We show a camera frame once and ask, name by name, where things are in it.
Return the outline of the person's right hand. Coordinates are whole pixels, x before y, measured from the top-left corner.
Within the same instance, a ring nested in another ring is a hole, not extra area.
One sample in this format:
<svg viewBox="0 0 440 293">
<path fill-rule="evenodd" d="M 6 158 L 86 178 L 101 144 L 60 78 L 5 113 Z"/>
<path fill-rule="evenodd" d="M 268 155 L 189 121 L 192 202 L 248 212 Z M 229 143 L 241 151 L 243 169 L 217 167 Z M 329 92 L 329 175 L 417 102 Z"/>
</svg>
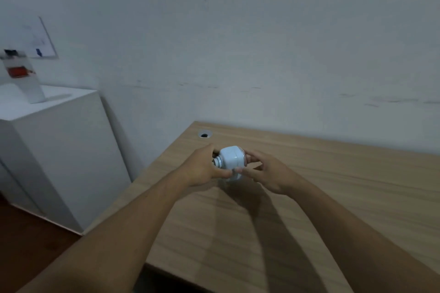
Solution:
<svg viewBox="0 0 440 293">
<path fill-rule="evenodd" d="M 261 151 L 245 150 L 247 157 L 264 158 L 265 162 L 260 163 L 261 179 L 253 179 L 260 183 L 267 190 L 278 194 L 293 197 L 294 192 L 299 190 L 304 179 L 277 158 Z"/>
</svg>

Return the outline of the person's left hand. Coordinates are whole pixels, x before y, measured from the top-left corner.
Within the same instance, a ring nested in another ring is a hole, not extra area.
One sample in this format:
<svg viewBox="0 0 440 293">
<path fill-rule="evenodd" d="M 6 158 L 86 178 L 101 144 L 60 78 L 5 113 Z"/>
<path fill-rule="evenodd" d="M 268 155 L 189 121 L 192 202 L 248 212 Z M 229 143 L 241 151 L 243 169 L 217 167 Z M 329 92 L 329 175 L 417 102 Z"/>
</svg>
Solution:
<svg viewBox="0 0 440 293">
<path fill-rule="evenodd" d="M 213 155 L 219 152 L 214 144 L 208 144 L 196 149 L 177 168 L 178 174 L 182 177 L 187 187 L 194 187 L 206 184 L 212 180 L 211 168 L 216 167 L 212 163 Z"/>
</svg>

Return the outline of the white light bulb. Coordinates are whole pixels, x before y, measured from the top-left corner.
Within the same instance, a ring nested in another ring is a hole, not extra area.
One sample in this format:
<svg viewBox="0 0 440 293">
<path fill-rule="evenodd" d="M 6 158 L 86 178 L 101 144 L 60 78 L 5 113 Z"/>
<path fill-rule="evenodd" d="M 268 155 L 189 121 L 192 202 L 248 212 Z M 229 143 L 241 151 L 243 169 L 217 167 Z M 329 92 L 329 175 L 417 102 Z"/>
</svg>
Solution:
<svg viewBox="0 0 440 293">
<path fill-rule="evenodd" d="M 212 158 L 212 163 L 220 169 L 235 171 L 236 168 L 247 166 L 247 156 L 241 147 L 229 146 L 221 149 Z"/>
</svg>

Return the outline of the person's right forearm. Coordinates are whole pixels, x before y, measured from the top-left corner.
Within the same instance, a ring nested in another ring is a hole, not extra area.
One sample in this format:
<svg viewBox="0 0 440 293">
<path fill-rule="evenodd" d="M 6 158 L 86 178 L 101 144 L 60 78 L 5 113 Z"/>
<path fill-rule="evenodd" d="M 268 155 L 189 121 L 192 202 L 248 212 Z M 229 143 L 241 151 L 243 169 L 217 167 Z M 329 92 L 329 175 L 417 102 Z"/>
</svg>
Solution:
<svg viewBox="0 0 440 293">
<path fill-rule="evenodd" d="M 288 195 L 322 238 L 354 293 L 440 293 L 440 274 L 306 180 Z"/>
</svg>

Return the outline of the person's left forearm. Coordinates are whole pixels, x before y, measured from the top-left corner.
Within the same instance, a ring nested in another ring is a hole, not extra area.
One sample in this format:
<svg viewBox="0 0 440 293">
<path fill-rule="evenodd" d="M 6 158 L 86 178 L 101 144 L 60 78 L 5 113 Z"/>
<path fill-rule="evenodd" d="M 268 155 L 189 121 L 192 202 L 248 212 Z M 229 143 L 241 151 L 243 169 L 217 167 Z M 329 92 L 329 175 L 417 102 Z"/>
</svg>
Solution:
<svg viewBox="0 0 440 293">
<path fill-rule="evenodd" d="M 131 293 L 188 176 L 175 170 L 80 238 L 17 293 Z"/>
</svg>

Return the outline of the white cabinet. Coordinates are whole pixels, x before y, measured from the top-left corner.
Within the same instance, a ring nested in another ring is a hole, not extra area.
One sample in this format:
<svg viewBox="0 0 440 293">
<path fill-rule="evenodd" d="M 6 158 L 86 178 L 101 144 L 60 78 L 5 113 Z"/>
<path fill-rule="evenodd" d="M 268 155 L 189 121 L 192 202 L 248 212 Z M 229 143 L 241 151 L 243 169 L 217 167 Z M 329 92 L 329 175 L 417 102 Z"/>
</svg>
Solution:
<svg viewBox="0 0 440 293">
<path fill-rule="evenodd" d="M 30 104 L 0 86 L 0 191 L 13 205 L 83 233 L 130 185 L 97 90 L 42 86 Z"/>
</svg>

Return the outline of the white display stand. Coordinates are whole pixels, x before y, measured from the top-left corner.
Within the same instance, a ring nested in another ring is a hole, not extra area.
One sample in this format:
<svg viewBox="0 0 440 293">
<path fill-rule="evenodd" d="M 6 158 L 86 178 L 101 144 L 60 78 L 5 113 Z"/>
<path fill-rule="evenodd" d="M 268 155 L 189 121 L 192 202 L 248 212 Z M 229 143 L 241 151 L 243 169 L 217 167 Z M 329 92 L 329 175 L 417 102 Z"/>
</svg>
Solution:
<svg viewBox="0 0 440 293">
<path fill-rule="evenodd" d="M 4 49 L 3 52 L 0 52 L 0 60 L 3 62 L 9 77 L 22 91 L 30 104 L 47 101 L 36 72 L 25 52 Z"/>
</svg>

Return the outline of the white paper sheet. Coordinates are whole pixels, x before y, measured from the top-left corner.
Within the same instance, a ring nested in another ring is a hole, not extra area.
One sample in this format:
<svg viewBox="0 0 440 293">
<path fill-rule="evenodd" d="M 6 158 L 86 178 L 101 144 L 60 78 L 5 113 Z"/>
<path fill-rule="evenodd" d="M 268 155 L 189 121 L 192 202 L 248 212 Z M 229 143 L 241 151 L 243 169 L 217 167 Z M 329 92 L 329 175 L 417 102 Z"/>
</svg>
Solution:
<svg viewBox="0 0 440 293">
<path fill-rule="evenodd" d="M 39 16 L 29 18 L 20 26 L 21 45 L 29 58 L 58 58 L 58 54 L 48 35 L 47 29 Z"/>
</svg>

